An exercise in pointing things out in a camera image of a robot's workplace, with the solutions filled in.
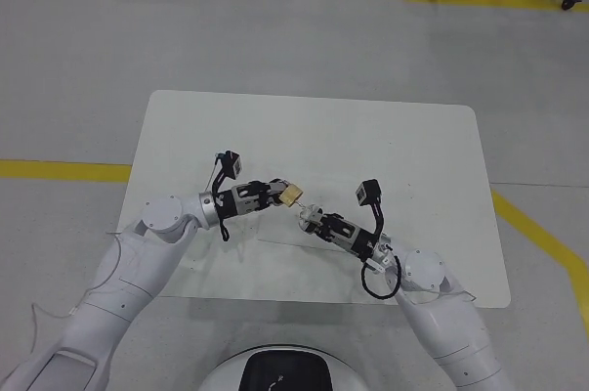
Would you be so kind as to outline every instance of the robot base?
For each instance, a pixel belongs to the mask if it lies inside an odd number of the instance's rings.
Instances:
[[[295,345],[257,347],[226,360],[198,391],[369,391],[349,366],[316,349]]]

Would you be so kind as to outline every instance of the yellow floor line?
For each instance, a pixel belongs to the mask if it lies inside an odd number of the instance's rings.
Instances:
[[[129,181],[130,173],[131,166],[126,164],[0,160],[0,178],[126,183]],[[585,262],[497,191],[491,190],[491,196],[496,213],[500,217],[568,271],[578,310],[589,340],[589,270]]]
[[[444,6],[475,6],[514,8],[522,10],[559,11],[561,1],[556,0],[406,0],[407,3],[428,3]],[[589,14],[589,3],[577,3],[568,12]]]
[[[496,213],[500,217],[568,271],[580,317],[585,325],[585,332],[589,340],[589,270],[585,262],[494,189],[491,190],[491,197]]]
[[[127,164],[65,163],[60,161],[0,159],[0,178],[128,182],[130,173],[131,166]]]

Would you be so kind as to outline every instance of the black cable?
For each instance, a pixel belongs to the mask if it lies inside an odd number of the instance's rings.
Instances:
[[[371,203],[370,207],[372,208],[372,214],[374,215],[374,221],[376,222],[374,236],[376,237],[376,241],[378,242],[379,238],[381,238],[381,233],[383,232],[383,225],[385,224],[385,219],[383,218],[383,212],[381,211],[380,203]]]
[[[391,293],[386,295],[376,294],[372,290],[370,290],[368,284],[365,282],[365,269],[367,269],[367,265],[365,262],[363,262],[363,266],[361,267],[361,285],[363,286],[363,290],[365,290],[370,296],[374,297],[375,299],[387,300],[389,298],[396,296],[396,294],[399,292],[400,280],[402,280],[402,267],[400,266],[400,260],[396,255],[394,256],[394,259],[396,260],[396,264],[399,269],[397,274],[396,286],[394,287]]]
[[[218,223],[220,225],[220,234],[223,237],[224,241],[229,241],[229,239],[231,238],[231,235],[229,234],[229,230],[227,229],[227,227],[225,227],[225,222],[223,220],[223,217],[221,216],[221,206],[218,203],[218,190],[220,189],[221,185],[223,184],[223,182],[225,182],[225,173],[223,172],[223,169],[221,168],[221,170],[218,172],[218,175],[216,175],[216,178],[214,179],[214,182],[212,183],[212,197],[214,198],[214,206],[216,207],[216,213],[218,214]]]

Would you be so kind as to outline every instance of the white cable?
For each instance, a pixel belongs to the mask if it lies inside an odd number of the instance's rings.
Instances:
[[[209,181],[207,181],[207,186],[205,186],[205,190],[203,191],[204,193],[207,192],[207,189],[209,189],[209,184],[212,183],[212,178],[214,178],[214,173],[216,172],[217,165],[218,160],[216,160],[216,162],[214,163],[214,168],[212,168],[212,173],[209,175]]]
[[[118,257],[116,258],[116,264],[114,265],[114,268],[111,270],[111,273],[109,273],[109,275],[103,280],[103,282],[97,284],[96,286],[93,286],[93,287],[90,287],[90,288],[84,290],[84,292],[81,295],[81,298],[79,299],[77,304],[74,307],[72,307],[72,309],[66,315],[53,314],[53,313],[45,310],[44,308],[42,308],[40,306],[40,304],[38,304],[38,303],[31,303],[31,319],[33,320],[33,341],[31,342],[31,349],[29,350],[29,354],[33,353],[33,350],[36,348],[36,342],[38,340],[38,317],[36,315],[36,309],[39,310],[44,315],[51,317],[51,318],[55,318],[55,319],[70,318],[75,312],[77,312],[77,308],[86,299],[86,296],[88,295],[88,293],[92,292],[93,290],[99,289],[101,286],[105,285],[105,283],[108,282],[109,279],[111,279],[111,276],[113,276],[114,273],[116,273],[116,269],[118,269],[118,265],[120,265],[120,258],[122,256],[122,245],[120,243],[120,239],[118,238],[118,235],[120,235],[120,233],[106,233],[106,234],[114,235],[114,239],[116,240],[116,243],[118,244]]]

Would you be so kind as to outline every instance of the wire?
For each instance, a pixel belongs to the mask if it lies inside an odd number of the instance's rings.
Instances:
[[[118,244],[118,257],[116,258],[116,264],[114,265],[114,268],[112,269],[111,273],[109,273],[109,275],[103,280],[103,282],[97,284],[96,286],[93,286],[93,287],[90,287],[90,288],[84,290],[84,292],[81,295],[81,298],[79,299],[77,304],[74,307],[72,307],[72,309],[66,315],[56,315],[50,311],[45,310],[38,303],[35,303],[35,302],[31,303],[31,319],[33,321],[33,340],[31,341],[31,349],[29,349],[29,354],[33,353],[33,350],[36,348],[36,342],[38,341],[38,317],[36,315],[36,310],[40,311],[41,313],[43,313],[44,315],[46,315],[48,317],[55,318],[55,319],[70,318],[77,311],[77,308],[81,305],[81,303],[86,299],[86,296],[88,295],[88,293],[92,292],[93,290],[99,289],[101,286],[105,285],[105,283],[111,279],[111,276],[113,276],[114,273],[116,273],[116,270],[118,269],[118,265],[120,265],[120,258],[122,257],[122,244],[120,243],[120,239],[118,238],[118,235],[120,235],[120,233],[106,233],[106,234],[114,235],[114,239],[116,240],[116,244]]]
[[[205,185],[204,193],[207,192],[209,189],[209,184],[212,182],[212,178],[214,177],[214,173],[216,172],[216,166],[218,165],[218,157],[216,157],[216,161],[214,161],[214,168],[212,168],[212,173],[209,174],[209,181],[207,181],[207,185]]]
[[[399,292],[400,281],[402,280],[402,267],[400,266],[399,258],[396,255],[394,256],[394,259],[396,260],[399,269],[397,273],[396,286],[394,286],[394,289],[391,293],[386,295],[376,294],[372,290],[370,290],[368,284],[365,282],[365,270],[367,269],[367,265],[365,262],[363,262],[363,266],[361,267],[361,285],[363,286],[363,290],[365,290],[370,296],[374,297],[377,300],[387,300],[389,298],[396,296],[396,294]]]
[[[380,203],[371,203],[370,207],[372,208],[372,214],[374,215],[374,221],[376,222],[374,236],[376,237],[376,241],[378,242],[379,238],[381,238],[381,233],[383,232],[383,225],[385,224],[385,219],[383,218],[383,211],[381,211]]]

